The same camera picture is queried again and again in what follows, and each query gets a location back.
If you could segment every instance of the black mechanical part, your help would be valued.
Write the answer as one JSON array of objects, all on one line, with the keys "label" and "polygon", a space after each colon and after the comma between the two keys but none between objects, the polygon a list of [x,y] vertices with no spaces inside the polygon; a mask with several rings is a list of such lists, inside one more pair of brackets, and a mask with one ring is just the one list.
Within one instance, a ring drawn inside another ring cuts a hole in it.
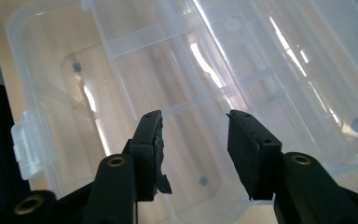
[{"label": "black mechanical part", "polygon": [[65,224],[80,223],[83,219],[84,207],[89,200],[92,184],[93,182],[59,199],[51,214],[53,219],[58,223],[61,223],[60,220],[65,220],[63,222]]},{"label": "black mechanical part", "polygon": [[124,146],[124,149],[121,153],[126,154],[126,155],[131,155],[130,152],[130,143],[131,143],[131,139],[127,140],[126,146]]},{"label": "black mechanical part", "polygon": [[125,154],[109,156],[98,167],[82,223],[134,223],[135,203],[132,158]]},{"label": "black mechanical part", "polygon": [[167,176],[161,173],[163,147],[161,111],[143,115],[130,142],[130,155],[135,164],[138,202],[153,201],[157,188],[162,193],[172,193]]},{"label": "black mechanical part", "polygon": [[[280,169],[281,189],[288,192],[284,198],[293,202],[302,222],[358,223],[358,207],[314,158],[289,152],[283,155]],[[288,209],[287,203],[281,203],[282,197],[278,197],[282,196],[281,191],[276,193],[275,211]],[[287,218],[279,221],[298,223]]]},{"label": "black mechanical part", "polygon": [[228,153],[250,199],[271,200],[282,143],[255,117],[231,110]]},{"label": "black mechanical part", "polygon": [[20,202],[9,206],[0,216],[0,224],[48,224],[54,220],[50,213],[54,210],[56,198],[47,190],[32,191]]},{"label": "black mechanical part", "polygon": [[358,223],[357,193],[340,187],[309,155],[283,155],[279,141],[279,150],[266,150],[263,140],[275,139],[250,114],[232,110],[229,117],[228,152],[241,182],[250,197],[262,189],[263,197],[256,200],[275,193],[279,223]]}]

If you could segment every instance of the plastic latch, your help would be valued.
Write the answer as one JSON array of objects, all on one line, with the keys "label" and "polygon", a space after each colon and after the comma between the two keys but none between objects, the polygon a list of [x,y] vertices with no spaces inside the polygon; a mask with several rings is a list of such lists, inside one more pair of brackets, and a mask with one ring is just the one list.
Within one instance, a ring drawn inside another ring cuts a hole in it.
[{"label": "plastic latch", "polygon": [[21,121],[11,129],[14,154],[24,180],[31,178],[43,169],[35,116],[35,113],[24,112]]}]

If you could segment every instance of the plastic box lid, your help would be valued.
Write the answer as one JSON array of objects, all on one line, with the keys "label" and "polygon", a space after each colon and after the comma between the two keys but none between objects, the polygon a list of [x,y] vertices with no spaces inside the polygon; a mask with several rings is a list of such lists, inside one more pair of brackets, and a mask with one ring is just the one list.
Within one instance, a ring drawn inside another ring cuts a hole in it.
[{"label": "plastic box lid", "polygon": [[173,195],[141,203],[146,222],[228,223],[253,205],[227,153],[231,108],[358,188],[358,2],[43,0],[7,35],[27,104],[21,175],[59,198],[156,109]]}]

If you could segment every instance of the table surface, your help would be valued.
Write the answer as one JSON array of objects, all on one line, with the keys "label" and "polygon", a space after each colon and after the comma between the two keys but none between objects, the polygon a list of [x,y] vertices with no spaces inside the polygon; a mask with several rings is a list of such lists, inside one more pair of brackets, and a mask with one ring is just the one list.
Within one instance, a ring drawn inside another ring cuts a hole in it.
[{"label": "table surface", "polygon": [[[35,2],[35,0],[0,0],[0,66],[7,88],[7,95],[15,122],[19,122],[25,109],[25,102],[14,58],[7,41],[6,23],[8,17],[17,8]],[[30,181],[32,189],[43,189],[42,177]],[[271,205],[258,205],[249,209],[238,223],[276,223]]]}]

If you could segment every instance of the transparent plastic box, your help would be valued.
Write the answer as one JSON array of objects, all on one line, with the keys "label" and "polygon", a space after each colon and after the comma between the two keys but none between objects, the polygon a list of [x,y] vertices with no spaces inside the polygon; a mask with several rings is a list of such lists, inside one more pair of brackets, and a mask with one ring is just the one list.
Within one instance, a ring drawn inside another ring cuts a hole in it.
[{"label": "transparent plastic box", "polygon": [[141,203],[145,223],[229,223],[254,205],[227,153],[232,108],[358,189],[358,1],[43,0],[7,35],[27,104],[21,175],[58,197],[156,109],[173,195]]}]

